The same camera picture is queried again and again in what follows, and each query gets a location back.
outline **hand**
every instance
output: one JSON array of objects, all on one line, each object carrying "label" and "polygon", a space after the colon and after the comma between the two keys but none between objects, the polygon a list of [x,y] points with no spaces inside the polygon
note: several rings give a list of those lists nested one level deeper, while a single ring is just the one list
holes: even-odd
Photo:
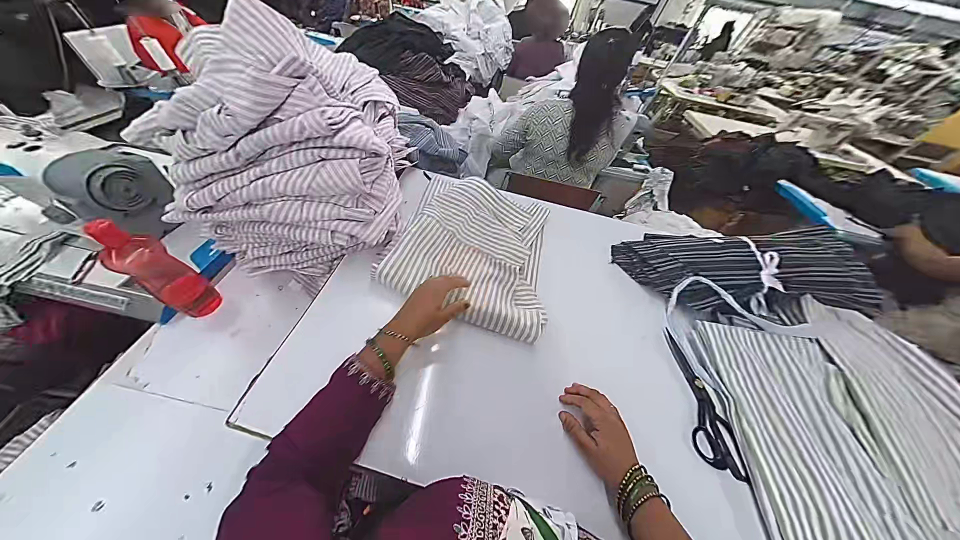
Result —
[{"label": "hand", "polygon": [[385,328],[414,340],[430,335],[470,307],[466,300],[444,306],[450,291],[468,286],[470,282],[455,276],[421,283]]},{"label": "hand", "polygon": [[560,403],[574,405],[584,412],[586,426],[565,410],[560,413],[560,422],[584,453],[593,472],[615,493],[627,470],[637,464],[634,441],[620,413],[607,396],[576,382],[564,388]]}]

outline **red fabric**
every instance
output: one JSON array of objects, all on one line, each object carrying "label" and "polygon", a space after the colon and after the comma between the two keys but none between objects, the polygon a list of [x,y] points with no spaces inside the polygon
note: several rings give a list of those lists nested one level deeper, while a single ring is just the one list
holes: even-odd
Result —
[{"label": "red fabric", "polygon": [[[183,10],[183,14],[186,15],[186,20],[192,26],[201,26],[206,24],[206,21],[199,18],[190,10]],[[174,61],[174,64],[177,66],[177,70],[180,73],[188,73],[190,71],[187,69],[186,65],[180,61],[180,57],[177,56],[177,53],[174,52],[177,48],[177,43],[180,43],[180,40],[183,39],[183,35],[177,30],[177,27],[170,24],[162,17],[131,15],[127,17],[127,34],[130,35],[130,41],[133,43],[134,53],[136,53],[137,57],[140,58],[140,63],[142,63],[144,67],[153,69],[154,71],[160,71],[160,67],[156,65],[156,62],[150,56],[150,53],[148,53],[147,49],[140,44],[140,39],[143,37],[154,37],[160,42],[160,46],[163,47],[163,50],[167,53],[167,56]]]}]

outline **black striped fabric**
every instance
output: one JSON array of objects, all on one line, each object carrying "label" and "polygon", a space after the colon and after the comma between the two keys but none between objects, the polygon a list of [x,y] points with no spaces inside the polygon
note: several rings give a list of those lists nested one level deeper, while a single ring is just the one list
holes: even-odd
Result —
[{"label": "black striped fabric", "polygon": [[[833,307],[879,313],[883,296],[873,274],[854,256],[852,247],[827,227],[750,236],[761,253],[780,256],[776,278],[787,293],[810,294]],[[707,278],[738,300],[763,290],[760,263],[740,237],[677,237],[645,234],[643,240],[611,246],[612,261],[634,281],[667,297],[691,276]],[[706,285],[691,283],[678,302],[694,309],[724,304]]]}]

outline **grey striped fabric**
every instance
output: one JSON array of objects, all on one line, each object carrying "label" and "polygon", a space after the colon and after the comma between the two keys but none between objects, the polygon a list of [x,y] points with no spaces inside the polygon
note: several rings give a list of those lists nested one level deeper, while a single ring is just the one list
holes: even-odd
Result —
[{"label": "grey striped fabric", "polygon": [[960,386],[855,311],[797,307],[816,338],[694,325],[771,536],[960,537]]},{"label": "grey striped fabric", "polygon": [[223,24],[197,28],[181,51],[197,82],[122,133],[176,160],[165,221],[206,224],[252,273],[324,276],[390,237],[409,150],[375,69],[259,0],[230,0]]},{"label": "grey striped fabric", "polygon": [[463,276],[470,287],[460,317],[533,343],[546,326],[537,296],[543,225],[549,210],[510,201],[483,179],[433,178],[410,226],[373,268],[373,278],[403,294],[436,276]]}]

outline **woman's black hair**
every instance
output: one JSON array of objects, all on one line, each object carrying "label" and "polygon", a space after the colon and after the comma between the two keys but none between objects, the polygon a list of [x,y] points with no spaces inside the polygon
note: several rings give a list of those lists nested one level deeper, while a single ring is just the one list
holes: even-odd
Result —
[{"label": "woman's black hair", "polygon": [[573,122],[566,158],[579,161],[611,128],[620,107],[618,89],[636,51],[636,40],[625,28],[608,28],[593,35],[577,67],[577,84],[570,90]]}]

